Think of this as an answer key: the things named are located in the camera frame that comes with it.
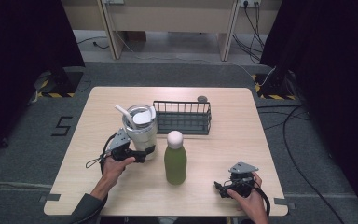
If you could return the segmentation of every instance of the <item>yellow black tape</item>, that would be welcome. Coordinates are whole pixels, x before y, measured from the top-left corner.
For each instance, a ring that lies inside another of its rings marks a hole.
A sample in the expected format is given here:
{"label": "yellow black tape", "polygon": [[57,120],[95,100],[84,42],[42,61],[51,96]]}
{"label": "yellow black tape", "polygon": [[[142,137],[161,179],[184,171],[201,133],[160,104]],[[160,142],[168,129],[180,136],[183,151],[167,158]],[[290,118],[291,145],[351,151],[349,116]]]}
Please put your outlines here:
{"label": "yellow black tape", "polygon": [[67,92],[44,91],[44,88],[46,88],[47,85],[48,85],[48,79],[43,82],[42,87],[41,87],[42,91],[39,92],[39,94],[37,95],[38,97],[63,98],[63,97],[74,97],[74,95],[75,95],[74,92],[67,93]]}
{"label": "yellow black tape", "polygon": [[[253,80],[255,81],[255,79],[257,78],[257,75],[252,75]],[[294,95],[266,95],[263,94],[263,92],[260,90],[260,84],[257,83],[255,84],[255,91],[257,92],[258,97],[262,98],[262,99],[271,99],[271,100],[295,100],[295,96]]]}
{"label": "yellow black tape", "polygon": [[41,97],[50,97],[50,98],[62,98],[62,97],[74,97],[74,93],[55,93],[55,92],[40,92],[39,96]]}

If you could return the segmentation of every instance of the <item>wall outlet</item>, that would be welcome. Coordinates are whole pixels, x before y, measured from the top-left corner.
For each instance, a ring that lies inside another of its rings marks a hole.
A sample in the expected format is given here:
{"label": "wall outlet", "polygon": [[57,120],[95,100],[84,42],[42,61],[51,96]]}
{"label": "wall outlet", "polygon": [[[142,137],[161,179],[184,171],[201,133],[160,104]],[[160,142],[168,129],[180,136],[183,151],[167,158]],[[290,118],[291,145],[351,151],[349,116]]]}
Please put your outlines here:
{"label": "wall outlet", "polygon": [[261,4],[261,0],[241,0],[240,7],[243,7],[245,1],[248,2],[248,7],[255,7],[257,3],[259,6]]}

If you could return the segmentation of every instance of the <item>sleeve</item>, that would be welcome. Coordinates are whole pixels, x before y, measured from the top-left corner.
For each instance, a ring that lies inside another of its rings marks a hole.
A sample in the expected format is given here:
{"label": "sleeve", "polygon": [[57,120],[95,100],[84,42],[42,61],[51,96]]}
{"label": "sleeve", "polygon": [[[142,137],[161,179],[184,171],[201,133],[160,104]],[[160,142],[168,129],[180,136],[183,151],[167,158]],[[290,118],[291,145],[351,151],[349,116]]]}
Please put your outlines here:
{"label": "sleeve", "polygon": [[101,201],[89,194],[84,194],[75,211],[64,223],[87,223],[88,220],[97,217],[106,204],[106,198]]}

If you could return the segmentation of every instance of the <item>wooden table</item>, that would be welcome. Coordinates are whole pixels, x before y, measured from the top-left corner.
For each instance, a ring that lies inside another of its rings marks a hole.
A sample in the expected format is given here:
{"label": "wooden table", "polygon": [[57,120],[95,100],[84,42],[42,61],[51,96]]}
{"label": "wooden table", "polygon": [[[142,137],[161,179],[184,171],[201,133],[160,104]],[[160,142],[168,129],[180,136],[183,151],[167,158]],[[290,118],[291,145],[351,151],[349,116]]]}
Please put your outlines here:
{"label": "wooden table", "polygon": [[239,217],[232,199],[222,199],[213,182],[223,183],[237,161],[258,167],[262,189],[271,202],[271,216],[284,216],[287,206],[274,204],[284,198],[269,146],[253,96],[243,88],[96,87],[86,103],[76,131],[62,162],[51,194],[58,201],[47,201],[48,215],[69,215],[84,193],[90,193],[101,177],[99,164],[86,169],[87,161],[97,158],[107,138],[122,127],[115,105],[152,105],[155,100],[197,101],[206,96],[211,103],[209,135],[185,135],[187,177],[180,186],[165,178],[166,134],[158,134],[157,156],[146,163],[127,167],[101,215],[105,216],[186,216]]}

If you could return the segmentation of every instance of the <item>black curtain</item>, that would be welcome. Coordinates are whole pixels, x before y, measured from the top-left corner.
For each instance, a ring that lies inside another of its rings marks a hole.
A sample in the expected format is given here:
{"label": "black curtain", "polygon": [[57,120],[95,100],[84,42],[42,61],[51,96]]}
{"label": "black curtain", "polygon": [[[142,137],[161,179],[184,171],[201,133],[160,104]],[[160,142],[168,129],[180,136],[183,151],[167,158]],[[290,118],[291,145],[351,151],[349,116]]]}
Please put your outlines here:
{"label": "black curtain", "polygon": [[[296,56],[288,69],[296,72],[320,135],[358,196],[358,1],[312,4],[321,6],[309,8],[317,10],[309,13],[316,20],[301,23],[305,2],[283,0],[261,63],[278,65],[286,50]],[[309,30],[290,43],[298,25]]]}
{"label": "black curtain", "polygon": [[0,1],[0,139],[45,71],[84,66],[60,0]]}

